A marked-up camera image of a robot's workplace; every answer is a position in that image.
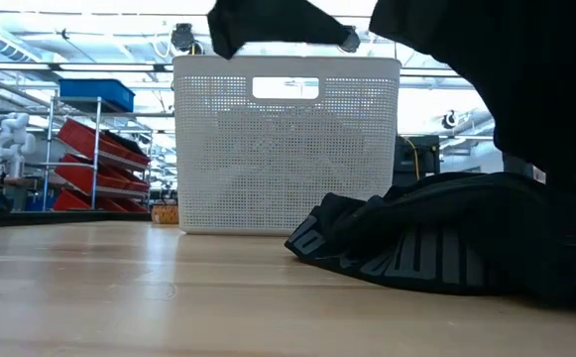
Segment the blue storage bin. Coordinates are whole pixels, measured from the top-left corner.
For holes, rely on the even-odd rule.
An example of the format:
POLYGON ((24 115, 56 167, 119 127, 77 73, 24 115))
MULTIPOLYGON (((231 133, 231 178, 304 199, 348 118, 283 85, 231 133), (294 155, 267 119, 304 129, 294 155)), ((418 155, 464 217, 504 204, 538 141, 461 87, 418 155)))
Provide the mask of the blue storage bin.
POLYGON ((135 93, 117 79, 73 79, 59 82, 59 98, 77 110, 94 113, 97 98, 103 113, 125 113, 134 110, 135 93))

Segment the black round ceiling fixture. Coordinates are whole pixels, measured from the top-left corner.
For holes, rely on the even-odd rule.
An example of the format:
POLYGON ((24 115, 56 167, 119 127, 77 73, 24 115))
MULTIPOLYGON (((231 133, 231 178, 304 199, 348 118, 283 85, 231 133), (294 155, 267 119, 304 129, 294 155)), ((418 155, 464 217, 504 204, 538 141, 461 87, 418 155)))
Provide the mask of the black round ceiling fixture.
POLYGON ((338 45, 338 49, 343 53, 355 54, 361 44, 356 28, 354 26, 344 26, 343 30, 347 34, 347 37, 341 45, 338 45))
POLYGON ((177 23, 171 34, 171 43, 178 51, 190 51, 195 43, 192 25, 190 23, 177 23))

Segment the black equipment box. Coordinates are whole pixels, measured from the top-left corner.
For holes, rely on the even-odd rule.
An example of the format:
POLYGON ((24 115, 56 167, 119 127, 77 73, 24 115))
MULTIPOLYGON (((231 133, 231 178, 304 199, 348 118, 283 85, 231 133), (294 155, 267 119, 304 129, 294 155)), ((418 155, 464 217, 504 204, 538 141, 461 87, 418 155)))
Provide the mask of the black equipment box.
POLYGON ((407 186, 440 173, 439 137, 397 136, 393 185, 407 186))

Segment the red storage bin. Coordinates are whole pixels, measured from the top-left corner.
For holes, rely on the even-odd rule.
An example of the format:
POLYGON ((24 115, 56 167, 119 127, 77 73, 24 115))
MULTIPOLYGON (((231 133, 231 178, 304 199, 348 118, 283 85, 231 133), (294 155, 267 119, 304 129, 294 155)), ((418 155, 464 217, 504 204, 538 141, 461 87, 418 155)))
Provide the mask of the red storage bin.
POLYGON ((135 146, 135 142, 113 133, 96 132, 73 119, 65 121, 58 131, 58 138, 90 159, 93 158, 97 145, 98 160, 119 168, 143 172, 150 163, 146 155, 129 148, 130 145, 135 146))
POLYGON ((55 173, 67 182, 86 193, 91 193, 93 178, 96 178, 96 189, 109 188, 148 192, 149 185, 137 178, 126 169, 98 162, 97 172, 93 169, 93 161, 73 154, 65 154, 60 160, 61 166, 55 168, 55 173))
POLYGON ((76 190, 64 189, 58 195, 53 211, 103 210, 110 212, 147 213, 148 210, 130 198, 97 197, 91 206, 89 196, 76 190))

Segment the metal shelf rack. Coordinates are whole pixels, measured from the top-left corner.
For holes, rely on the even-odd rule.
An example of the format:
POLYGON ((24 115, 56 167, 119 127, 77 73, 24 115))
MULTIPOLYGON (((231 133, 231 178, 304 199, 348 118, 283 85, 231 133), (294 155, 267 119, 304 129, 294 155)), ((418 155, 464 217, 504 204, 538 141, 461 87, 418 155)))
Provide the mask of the metal shelf rack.
POLYGON ((148 127, 143 121, 151 117, 168 118, 168 113, 103 113, 101 111, 101 99, 97 98, 97 109, 94 113, 83 112, 62 103, 59 94, 51 99, 47 116, 47 145, 46 158, 42 163, 44 169, 44 191, 43 199, 47 201, 50 195, 50 180, 55 179, 55 186, 59 192, 52 204, 45 202, 44 210, 53 210, 53 206, 60 192, 64 189, 76 190, 89 196, 91 206, 95 205, 97 197, 130 198, 144 206, 148 212, 151 206, 160 201, 166 203, 167 199, 173 198, 176 188, 176 169, 173 161, 167 157, 174 152, 172 145, 168 143, 170 132, 166 130, 156 130, 148 127), (73 119, 85 126, 93 128, 96 132, 104 131, 106 134, 113 133, 118 137, 135 142, 135 146, 130 145, 130 149, 136 149, 139 154, 144 154, 150 159, 150 163, 143 172, 126 169, 137 178, 145 181, 149 185, 148 192, 135 192, 128 190, 114 190, 109 188, 96 189, 96 178, 93 178, 91 193, 83 192, 73 186, 65 179, 55 173, 55 168, 61 166, 59 161, 65 154, 73 154, 93 161, 93 169, 98 168, 98 148, 94 149, 92 159, 84 156, 68 144, 58 138, 58 131, 67 119, 73 119))

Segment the white perforated laundry basket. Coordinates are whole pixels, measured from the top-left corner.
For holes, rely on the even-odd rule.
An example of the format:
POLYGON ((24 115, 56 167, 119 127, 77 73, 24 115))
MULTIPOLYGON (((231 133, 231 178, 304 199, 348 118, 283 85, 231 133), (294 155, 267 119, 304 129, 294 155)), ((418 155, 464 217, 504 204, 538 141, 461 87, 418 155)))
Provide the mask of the white perforated laundry basket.
POLYGON ((179 226, 287 235, 327 193, 393 181, 401 65, 374 57, 179 57, 179 226))

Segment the dark grey garment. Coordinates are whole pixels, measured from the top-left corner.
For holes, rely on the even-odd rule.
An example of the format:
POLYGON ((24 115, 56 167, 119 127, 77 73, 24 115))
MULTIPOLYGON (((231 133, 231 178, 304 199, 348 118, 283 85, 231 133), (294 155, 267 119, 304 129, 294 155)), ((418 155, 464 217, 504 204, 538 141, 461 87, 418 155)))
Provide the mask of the dark grey garment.
POLYGON ((366 200, 329 193, 286 241, 376 285, 576 308, 576 193, 509 173, 446 173, 366 200))

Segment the black garment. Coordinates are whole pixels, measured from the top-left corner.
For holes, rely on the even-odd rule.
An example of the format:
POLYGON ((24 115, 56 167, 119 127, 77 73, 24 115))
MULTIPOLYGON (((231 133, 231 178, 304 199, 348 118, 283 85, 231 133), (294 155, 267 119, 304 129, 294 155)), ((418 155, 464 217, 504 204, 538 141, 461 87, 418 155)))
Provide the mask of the black garment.
POLYGON ((576 193, 576 0, 377 0, 369 29, 448 64, 496 146, 576 193))

